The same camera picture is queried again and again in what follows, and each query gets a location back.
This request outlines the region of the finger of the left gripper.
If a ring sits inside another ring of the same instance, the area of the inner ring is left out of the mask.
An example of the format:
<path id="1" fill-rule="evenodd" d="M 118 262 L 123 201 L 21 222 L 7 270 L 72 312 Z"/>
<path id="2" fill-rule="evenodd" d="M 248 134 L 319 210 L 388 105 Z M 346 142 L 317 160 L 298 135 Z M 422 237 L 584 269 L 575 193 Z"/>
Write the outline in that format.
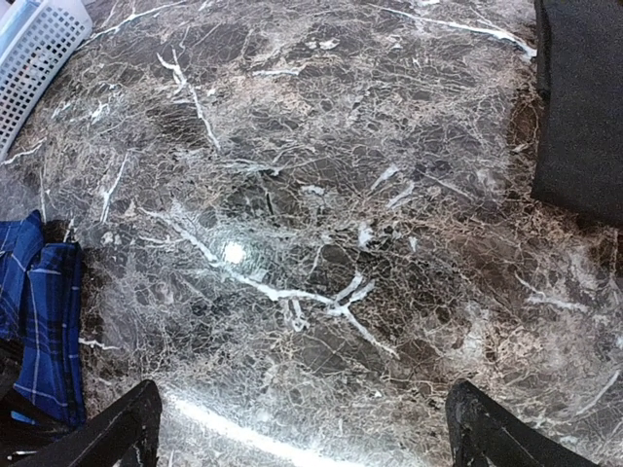
<path id="1" fill-rule="evenodd" d="M 38 409 L 14 388 L 23 347 L 1 340 L 1 451 L 36 452 L 68 435 L 72 429 Z"/>

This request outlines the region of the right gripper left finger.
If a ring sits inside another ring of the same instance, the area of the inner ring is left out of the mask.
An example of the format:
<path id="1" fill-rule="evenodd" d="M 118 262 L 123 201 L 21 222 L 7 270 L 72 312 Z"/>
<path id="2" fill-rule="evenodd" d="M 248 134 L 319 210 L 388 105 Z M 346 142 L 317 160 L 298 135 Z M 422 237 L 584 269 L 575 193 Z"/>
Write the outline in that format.
<path id="1" fill-rule="evenodd" d="M 9 442 L 11 466 L 155 466 L 162 399 L 146 379 L 82 428 L 46 445 L 19 435 Z"/>

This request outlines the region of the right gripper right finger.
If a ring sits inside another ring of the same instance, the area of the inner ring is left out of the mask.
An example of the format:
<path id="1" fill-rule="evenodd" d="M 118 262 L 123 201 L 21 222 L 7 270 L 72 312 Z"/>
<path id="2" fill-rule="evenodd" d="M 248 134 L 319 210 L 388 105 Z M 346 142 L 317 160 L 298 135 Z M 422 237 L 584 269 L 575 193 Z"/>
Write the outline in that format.
<path id="1" fill-rule="evenodd" d="M 445 403 L 455 466 L 592 466 L 539 434 L 468 380 Z"/>

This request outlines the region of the blue plaid long sleeve shirt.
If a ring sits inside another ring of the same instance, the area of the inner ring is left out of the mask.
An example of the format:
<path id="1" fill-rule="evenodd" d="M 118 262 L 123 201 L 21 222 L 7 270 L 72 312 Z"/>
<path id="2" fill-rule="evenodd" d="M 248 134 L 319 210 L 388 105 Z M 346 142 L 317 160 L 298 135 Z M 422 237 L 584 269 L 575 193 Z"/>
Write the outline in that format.
<path id="1" fill-rule="evenodd" d="M 81 293 L 79 244 L 48 243 L 37 210 L 1 223 L 1 339 L 23 347 L 14 389 L 70 428 L 86 422 Z"/>

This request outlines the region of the black shirt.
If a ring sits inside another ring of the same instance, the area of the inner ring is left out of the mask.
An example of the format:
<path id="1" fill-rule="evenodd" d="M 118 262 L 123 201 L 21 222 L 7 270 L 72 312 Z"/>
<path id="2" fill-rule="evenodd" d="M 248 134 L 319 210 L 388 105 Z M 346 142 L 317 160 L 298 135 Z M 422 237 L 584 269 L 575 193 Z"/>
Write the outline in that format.
<path id="1" fill-rule="evenodd" d="M 537 1 L 534 198 L 622 225 L 622 4 Z"/>

